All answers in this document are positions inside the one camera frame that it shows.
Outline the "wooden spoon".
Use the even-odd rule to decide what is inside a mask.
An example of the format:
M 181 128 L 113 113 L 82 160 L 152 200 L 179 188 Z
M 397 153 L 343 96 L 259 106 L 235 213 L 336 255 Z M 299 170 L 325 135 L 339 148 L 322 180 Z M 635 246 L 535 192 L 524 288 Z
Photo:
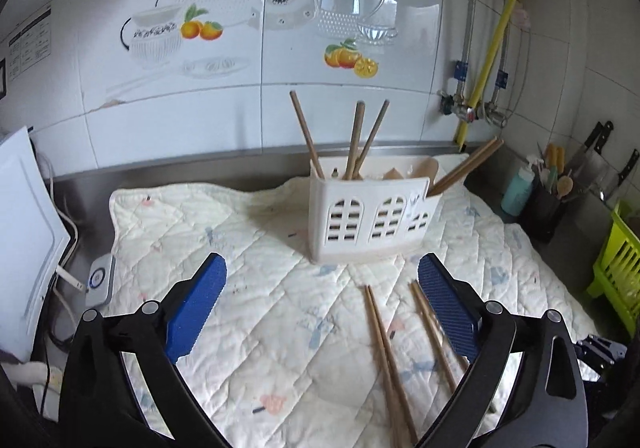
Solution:
M 574 188 L 574 179 L 568 175 L 563 175 L 555 185 L 555 197 L 558 200 L 566 198 Z

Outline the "teal spray bottle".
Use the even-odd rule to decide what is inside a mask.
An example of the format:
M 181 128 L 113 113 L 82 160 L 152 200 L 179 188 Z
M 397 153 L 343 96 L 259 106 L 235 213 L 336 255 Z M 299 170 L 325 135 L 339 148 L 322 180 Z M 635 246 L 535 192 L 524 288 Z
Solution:
M 526 164 L 512 177 L 504 193 L 500 208 L 507 215 L 518 217 L 530 197 L 536 182 L 536 169 L 540 158 L 535 155 L 526 157 Z

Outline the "small white blue device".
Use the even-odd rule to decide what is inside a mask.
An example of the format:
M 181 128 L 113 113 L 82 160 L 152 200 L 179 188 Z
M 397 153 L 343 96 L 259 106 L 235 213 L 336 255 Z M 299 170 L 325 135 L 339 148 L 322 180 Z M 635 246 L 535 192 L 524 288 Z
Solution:
M 89 269 L 85 305 L 87 309 L 100 309 L 112 297 L 115 257 L 106 253 L 95 259 Z

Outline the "wall instruction sticker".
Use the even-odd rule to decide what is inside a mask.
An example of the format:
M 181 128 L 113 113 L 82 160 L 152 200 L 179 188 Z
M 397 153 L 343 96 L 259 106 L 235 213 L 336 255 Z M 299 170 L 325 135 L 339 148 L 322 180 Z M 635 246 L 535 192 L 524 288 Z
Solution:
M 9 40 L 6 64 L 10 81 L 51 54 L 51 15 L 48 5 Z

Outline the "black handled kitchen knife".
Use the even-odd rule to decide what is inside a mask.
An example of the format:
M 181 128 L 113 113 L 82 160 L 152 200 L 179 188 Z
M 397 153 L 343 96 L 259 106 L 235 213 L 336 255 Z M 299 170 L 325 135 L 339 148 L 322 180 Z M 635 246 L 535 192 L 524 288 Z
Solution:
M 623 185 L 623 182 L 626 181 L 627 177 L 631 175 L 632 170 L 634 170 L 639 158 L 639 150 L 635 148 L 625 164 L 625 167 L 620 170 L 620 172 L 614 173 L 611 179 L 606 183 L 605 187 L 600 190 L 600 199 L 603 202 L 608 202 L 616 191 Z

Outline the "green plastic dish rack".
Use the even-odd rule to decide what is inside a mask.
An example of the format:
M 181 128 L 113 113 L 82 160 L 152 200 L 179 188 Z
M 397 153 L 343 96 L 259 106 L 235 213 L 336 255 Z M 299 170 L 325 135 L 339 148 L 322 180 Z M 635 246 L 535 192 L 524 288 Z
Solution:
M 611 212 L 612 226 L 592 266 L 593 280 L 587 294 L 592 299 L 605 296 L 630 336 L 639 320 L 639 236 L 629 226 L 637 216 L 631 205 L 620 199 Z

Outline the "cream plastic utensil holder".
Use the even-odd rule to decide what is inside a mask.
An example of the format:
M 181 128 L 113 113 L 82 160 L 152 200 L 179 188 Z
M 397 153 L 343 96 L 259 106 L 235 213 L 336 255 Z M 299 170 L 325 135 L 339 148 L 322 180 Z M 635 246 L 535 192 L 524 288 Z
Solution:
M 358 179 L 344 179 L 346 160 L 324 157 L 310 169 L 308 248 L 317 264 L 371 262 L 420 246 L 444 170 L 430 156 L 372 156 Z

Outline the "black utensil cup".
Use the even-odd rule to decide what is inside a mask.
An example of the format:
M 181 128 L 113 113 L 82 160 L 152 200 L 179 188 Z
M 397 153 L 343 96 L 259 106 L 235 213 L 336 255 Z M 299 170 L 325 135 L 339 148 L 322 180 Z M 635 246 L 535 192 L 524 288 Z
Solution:
M 572 195 L 559 199 L 536 182 L 518 223 L 531 241 L 548 245 L 575 199 Z

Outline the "quilted cream cloth mat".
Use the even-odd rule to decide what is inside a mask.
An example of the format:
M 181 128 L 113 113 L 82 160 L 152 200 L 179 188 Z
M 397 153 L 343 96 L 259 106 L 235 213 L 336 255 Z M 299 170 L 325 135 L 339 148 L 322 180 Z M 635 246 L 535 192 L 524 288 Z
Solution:
M 442 195 L 420 248 L 363 264 L 308 257 L 309 182 L 257 193 L 213 184 L 111 195 L 115 272 L 107 315 L 161 300 L 209 253 L 227 282 L 178 369 L 237 447 L 387 447 L 392 442 L 364 287 L 374 293 L 419 433 L 450 395 L 410 285 L 423 254 L 509 312 L 559 311 L 570 337 L 597 327 L 534 250 L 463 185 Z

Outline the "white microwave oven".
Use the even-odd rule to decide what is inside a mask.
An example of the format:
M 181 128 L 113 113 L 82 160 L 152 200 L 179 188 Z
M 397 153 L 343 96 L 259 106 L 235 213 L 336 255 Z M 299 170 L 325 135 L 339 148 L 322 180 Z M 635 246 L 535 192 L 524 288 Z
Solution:
M 1 350 L 27 362 L 70 235 L 44 186 L 24 127 L 1 142 L 0 190 Z

